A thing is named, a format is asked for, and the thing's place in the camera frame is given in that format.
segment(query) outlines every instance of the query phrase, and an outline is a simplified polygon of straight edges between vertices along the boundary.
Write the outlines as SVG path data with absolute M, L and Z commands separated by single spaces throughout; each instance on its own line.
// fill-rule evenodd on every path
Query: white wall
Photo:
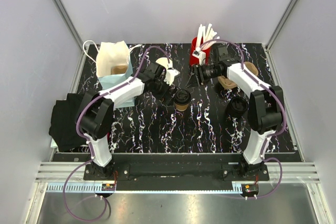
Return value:
M 271 48 L 307 161 L 336 220 L 336 2 L 299 0 Z
M 200 23 L 222 38 L 264 42 L 290 0 L 62 0 L 83 40 L 187 42 Z
M 0 223 L 22 223 L 80 51 L 52 0 L 0 0 Z

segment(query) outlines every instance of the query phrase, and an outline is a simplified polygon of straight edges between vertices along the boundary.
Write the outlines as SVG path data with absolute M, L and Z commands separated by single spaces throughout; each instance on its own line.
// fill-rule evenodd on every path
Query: black lid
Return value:
M 247 111 L 248 104 L 245 99 L 241 97 L 233 97 L 226 107 L 225 113 L 234 117 L 240 118 Z
M 178 105 L 186 105 L 191 101 L 191 94 L 186 89 L 180 89 L 175 94 L 174 102 Z

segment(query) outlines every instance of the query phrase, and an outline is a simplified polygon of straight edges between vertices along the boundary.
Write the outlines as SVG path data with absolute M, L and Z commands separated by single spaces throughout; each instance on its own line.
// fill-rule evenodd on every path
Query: black marble table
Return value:
M 152 44 L 135 48 L 131 54 L 134 72 L 142 54 Z M 184 88 L 189 76 L 189 55 L 191 44 L 155 44 L 164 49 L 173 61 L 181 76 L 175 84 Z M 259 78 L 274 85 L 268 61 L 261 44 L 239 44 L 245 54 L 245 60 L 252 62 L 259 71 Z M 228 52 L 237 55 L 237 49 L 228 46 Z M 89 55 L 96 57 L 93 45 Z M 152 49 L 145 59 L 150 61 L 163 57 Z M 94 89 L 100 91 L 101 85 L 96 77 L 95 63 L 86 58 L 78 85 L 78 93 Z M 156 102 L 150 94 L 143 94 L 135 99 L 135 106 L 117 109 L 112 124 L 110 150 L 113 153 L 240 153 L 246 146 L 250 127 L 245 114 L 240 120 L 226 118 L 225 108 L 235 96 L 245 94 L 236 88 L 224 90 L 217 78 L 208 85 L 190 88 L 192 95 L 190 107 L 179 112 L 173 106 L 164 106 Z M 88 152 L 87 147 L 80 147 L 72 152 Z M 288 129 L 278 137 L 272 137 L 267 152 L 293 152 L 293 144 Z

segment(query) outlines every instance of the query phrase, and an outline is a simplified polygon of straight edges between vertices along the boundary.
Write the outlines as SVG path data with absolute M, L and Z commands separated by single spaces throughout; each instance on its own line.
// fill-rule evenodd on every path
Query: black cloth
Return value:
M 80 145 L 86 140 L 76 132 L 75 117 L 84 94 L 67 95 L 67 99 L 56 101 L 51 114 L 49 135 L 55 140 L 60 152 L 66 152 Z

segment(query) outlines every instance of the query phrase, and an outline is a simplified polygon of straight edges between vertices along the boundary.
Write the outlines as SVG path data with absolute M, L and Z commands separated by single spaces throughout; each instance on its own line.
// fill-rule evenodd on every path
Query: red cup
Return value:
M 196 46 L 196 41 L 197 41 L 197 37 L 193 39 L 193 41 L 191 42 L 191 50 L 190 50 L 190 60 L 189 60 L 189 65 L 192 66 L 194 64 L 200 64 L 199 59 L 193 56 L 193 51 L 195 51 L 195 46 Z M 206 50 L 202 50 L 203 52 L 205 52 L 205 63 L 208 63 L 208 59 L 210 57 L 210 51 L 211 51 L 211 47 L 209 47 Z

